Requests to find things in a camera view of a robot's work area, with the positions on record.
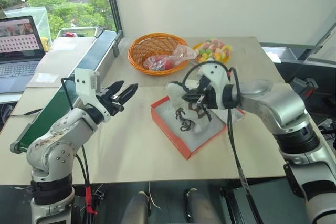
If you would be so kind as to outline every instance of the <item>orange basket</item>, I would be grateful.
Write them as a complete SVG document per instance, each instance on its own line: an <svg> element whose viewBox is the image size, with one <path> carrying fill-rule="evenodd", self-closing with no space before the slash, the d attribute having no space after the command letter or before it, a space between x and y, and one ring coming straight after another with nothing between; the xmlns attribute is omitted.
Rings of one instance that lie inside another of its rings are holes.
<svg viewBox="0 0 336 224"><path fill-rule="evenodd" d="M151 76L164 76L166 74L174 73L184 68L188 64L188 61L183 61L175 68L162 71L145 69L143 63L148 57L153 55L171 55L178 44L188 45L183 39L171 34L148 34L140 37L133 43L128 50L128 60L140 72Z"/></svg>

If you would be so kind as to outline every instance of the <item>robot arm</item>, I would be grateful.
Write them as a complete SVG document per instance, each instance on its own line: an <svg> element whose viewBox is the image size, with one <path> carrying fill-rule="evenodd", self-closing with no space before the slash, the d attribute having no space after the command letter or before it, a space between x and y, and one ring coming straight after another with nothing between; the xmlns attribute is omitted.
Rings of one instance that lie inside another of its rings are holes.
<svg viewBox="0 0 336 224"><path fill-rule="evenodd" d="M101 89L99 73L76 69L76 92L84 108L74 108L57 120L49 131L34 140L27 150L33 167L32 223L72 223L75 198L72 188L72 166L81 148L102 121L123 111L123 105L135 94L138 84L128 86L119 95L123 81Z"/></svg>
<svg viewBox="0 0 336 224"><path fill-rule="evenodd" d="M336 223L336 163L314 132L301 98L293 90L266 80L242 83L238 93L226 70L215 62L202 65L198 78L198 87L184 87L181 97L173 91L183 84L169 84L170 99L182 99L187 104L175 109L188 114L190 103L203 110L229 109L238 104L260 117L279 144L291 189L306 200L310 221ZM197 124L191 117L185 119Z"/></svg>

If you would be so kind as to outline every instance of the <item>red cardboard box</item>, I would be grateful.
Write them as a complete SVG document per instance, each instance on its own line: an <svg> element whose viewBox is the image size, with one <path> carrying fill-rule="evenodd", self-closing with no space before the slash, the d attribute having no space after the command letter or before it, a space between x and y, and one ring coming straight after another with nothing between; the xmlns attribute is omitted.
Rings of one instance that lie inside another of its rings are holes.
<svg viewBox="0 0 336 224"><path fill-rule="evenodd" d="M161 100L157 101L156 103L151 105L151 113L154 122L160 127L160 129L166 134L166 136L170 139L170 141L175 145L175 147L180 151L180 153L184 156L186 160L188 160L192 155L197 153L197 151L206 143L208 143L211 139L216 137L219 133L225 131L227 129L226 124L223 124L223 128L214 134L212 137L207 139L203 144L201 144L197 149L191 151L188 146L184 143L184 141L179 138L175 133L169 128L166 122L162 119L162 117L156 111L156 108L162 105L165 102L169 102L169 97L166 96Z"/></svg>

